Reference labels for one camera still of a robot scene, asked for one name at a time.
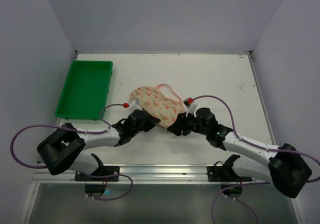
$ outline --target white tabletop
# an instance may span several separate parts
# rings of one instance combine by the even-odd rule
[[[142,86],[168,84],[184,100],[200,95],[214,95],[231,108],[237,131],[244,136],[271,144],[271,136],[247,55],[208,54],[79,54],[78,60],[112,61],[107,105],[129,102],[132,90]],[[161,88],[169,98],[171,93]],[[219,123],[231,127],[227,109],[218,100],[197,100],[198,107],[208,107]],[[115,106],[104,118],[114,124],[129,115],[128,109]],[[78,128],[105,127],[101,121],[60,120]],[[214,164],[225,161],[231,152],[212,147],[206,137],[191,133],[175,136],[161,126],[140,132],[120,147],[86,150],[97,154],[105,164]]]

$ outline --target floral cloth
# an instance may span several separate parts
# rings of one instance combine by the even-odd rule
[[[179,113],[184,113],[184,107],[176,100],[165,97],[159,90],[151,86],[142,86],[133,90],[130,101],[139,99],[139,106],[150,115],[159,118],[160,126],[168,128],[175,123]]]

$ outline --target white wall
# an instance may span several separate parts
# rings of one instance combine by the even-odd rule
[[[0,223],[19,222],[33,169],[10,156],[14,133],[28,124],[54,123],[54,111],[74,57],[48,0],[0,0]],[[29,164],[52,130],[27,131],[17,140]]]
[[[282,0],[49,0],[86,53],[243,53]]]
[[[320,0],[283,0],[253,63],[275,139],[320,159]],[[320,168],[308,161],[315,176]],[[320,222],[320,182],[300,195],[308,224]]]

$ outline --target green plastic tray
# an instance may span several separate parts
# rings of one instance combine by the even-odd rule
[[[112,66],[112,61],[74,60],[55,115],[66,119],[98,120],[107,101]]]

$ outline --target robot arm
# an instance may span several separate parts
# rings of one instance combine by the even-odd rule
[[[102,162],[96,155],[84,153],[83,150],[122,146],[139,132],[150,131],[159,122],[158,118],[144,109],[135,109],[126,119],[121,119],[102,134],[91,133],[103,132],[105,129],[88,131],[66,123],[62,127],[83,131],[84,134],[58,129],[38,145],[37,151],[51,175],[58,175],[66,170],[95,174]]]
[[[255,144],[256,147],[249,145],[241,141],[231,128],[219,124],[209,108],[198,109],[194,116],[197,104],[187,101],[184,103],[189,110],[178,115],[175,123],[168,127],[169,132],[176,136],[186,136],[191,132],[199,133],[206,136],[211,146],[242,155],[232,155],[222,165],[219,173],[224,178],[229,177],[233,180],[235,177],[256,178],[272,183],[290,198],[297,197],[311,176],[311,169],[299,154],[268,151],[269,149],[295,151],[293,146],[269,145],[239,135],[241,139]]]

